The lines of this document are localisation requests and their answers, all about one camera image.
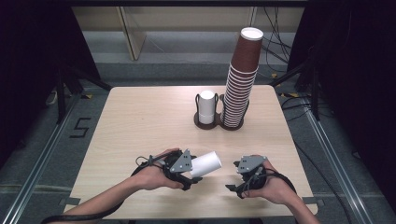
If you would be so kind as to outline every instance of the white paper cup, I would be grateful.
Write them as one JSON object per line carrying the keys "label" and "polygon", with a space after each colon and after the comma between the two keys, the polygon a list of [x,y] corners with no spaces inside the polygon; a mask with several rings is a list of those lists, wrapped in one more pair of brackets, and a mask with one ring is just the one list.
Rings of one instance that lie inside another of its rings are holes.
{"label": "white paper cup", "polygon": [[209,116],[204,116],[202,114],[198,114],[198,120],[200,121],[200,123],[203,124],[211,124],[215,120],[215,115],[213,114]]}
{"label": "white paper cup", "polygon": [[240,123],[241,123],[241,119],[239,119],[238,121],[228,121],[228,120],[224,121],[224,124],[230,128],[237,127]]}
{"label": "white paper cup", "polygon": [[231,71],[234,70],[235,72],[237,72],[237,73],[239,73],[239,74],[243,74],[243,75],[252,75],[252,74],[257,73],[257,71],[259,71],[259,66],[257,66],[256,70],[254,70],[254,71],[252,71],[252,72],[241,72],[241,71],[235,69],[235,68],[233,67],[233,65],[230,63],[230,70],[231,70]]}
{"label": "white paper cup", "polygon": [[238,82],[238,84],[248,84],[248,83],[254,83],[256,74],[250,78],[241,78],[234,74],[232,71],[228,73],[228,78],[231,78],[235,82]]}
{"label": "white paper cup", "polygon": [[225,99],[225,104],[227,106],[227,109],[233,108],[233,109],[243,109],[247,106],[248,101],[245,102],[236,102],[236,101],[229,101],[228,99]]}
{"label": "white paper cup", "polygon": [[244,115],[245,110],[246,110],[245,108],[239,109],[239,110],[227,108],[227,110],[225,111],[225,114],[228,118],[239,117],[239,116]]}
{"label": "white paper cup", "polygon": [[192,171],[190,171],[190,174],[192,177],[207,175],[221,168],[221,161],[215,151],[197,157],[191,163]]}
{"label": "white paper cup", "polygon": [[234,92],[234,90],[232,88],[228,88],[224,95],[232,95],[236,99],[245,100],[245,99],[248,99],[248,97],[250,96],[250,91],[248,91],[246,93],[241,93],[241,92],[237,93],[237,92]]}
{"label": "white paper cup", "polygon": [[200,115],[202,116],[214,115],[215,105],[216,105],[216,100],[215,100],[215,93],[213,91],[202,91],[199,94],[198,112]]}
{"label": "white paper cup", "polygon": [[226,99],[227,101],[236,101],[236,102],[245,102],[249,98],[249,95],[238,96],[238,95],[234,95],[230,91],[227,91],[226,94],[224,94],[224,98],[226,98],[225,96],[227,96],[227,99]]}

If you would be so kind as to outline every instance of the white cup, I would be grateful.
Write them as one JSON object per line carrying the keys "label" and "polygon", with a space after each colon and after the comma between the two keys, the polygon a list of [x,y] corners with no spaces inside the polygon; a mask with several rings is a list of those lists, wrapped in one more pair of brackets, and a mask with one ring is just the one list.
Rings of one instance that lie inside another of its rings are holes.
{"label": "white cup", "polygon": [[221,168],[221,161],[215,151],[209,152],[203,156],[197,157],[191,161],[192,177],[207,175]]}
{"label": "white cup", "polygon": [[202,91],[198,95],[199,122],[203,124],[213,123],[216,113],[216,94],[213,91]]}

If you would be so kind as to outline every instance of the forearm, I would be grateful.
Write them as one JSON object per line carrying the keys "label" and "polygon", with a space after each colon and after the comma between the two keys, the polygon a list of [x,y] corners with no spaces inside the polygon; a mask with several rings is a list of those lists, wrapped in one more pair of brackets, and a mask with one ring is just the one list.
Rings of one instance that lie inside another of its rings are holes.
{"label": "forearm", "polygon": [[314,214],[312,214],[311,210],[304,204],[303,200],[297,195],[290,198],[286,206],[293,213],[299,224],[320,223]]}
{"label": "forearm", "polygon": [[[135,193],[138,190],[140,190],[140,188],[138,187],[137,182],[132,177],[129,177],[124,181],[120,182],[118,185],[115,185],[114,187],[98,194],[97,196],[89,199],[88,201],[66,211],[64,215],[90,215],[107,211],[108,209],[111,209],[117,204],[124,201],[131,194]],[[96,222],[97,220],[79,221],[76,223],[81,224]]]}

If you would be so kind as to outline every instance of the stack of paper cups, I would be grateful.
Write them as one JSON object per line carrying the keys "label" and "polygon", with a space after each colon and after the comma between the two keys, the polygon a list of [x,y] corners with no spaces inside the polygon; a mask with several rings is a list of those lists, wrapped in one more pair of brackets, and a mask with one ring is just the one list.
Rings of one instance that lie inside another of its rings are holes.
{"label": "stack of paper cups", "polygon": [[247,27],[238,38],[227,77],[224,107],[220,120],[223,125],[235,128],[241,123],[248,108],[248,98],[259,69],[262,48],[261,30]]}

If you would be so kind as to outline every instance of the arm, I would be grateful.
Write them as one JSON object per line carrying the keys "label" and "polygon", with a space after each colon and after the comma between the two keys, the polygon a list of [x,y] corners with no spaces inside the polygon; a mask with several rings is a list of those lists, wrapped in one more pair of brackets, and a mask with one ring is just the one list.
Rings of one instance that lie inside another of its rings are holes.
{"label": "arm", "polygon": [[[167,149],[164,153],[178,148]],[[170,189],[182,189],[183,185],[176,181],[172,181],[163,175],[161,168],[157,166],[149,166],[141,170],[136,175],[126,178],[114,187],[98,194],[64,213],[64,215],[87,215],[106,211],[141,189],[152,190],[160,187],[168,187]],[[75,223],[96,223],[98,220],[78,221]]]}
{"label": "arm", "polygon": [[[266,169],[275,170],[269,161],[264,161],[263,165]],[[242,195],[244,198],[263,197],[272,203],[284,204],[300,224],[319,223],[303,200],[280,178],[268,176],[262,189],[251,189]]]}

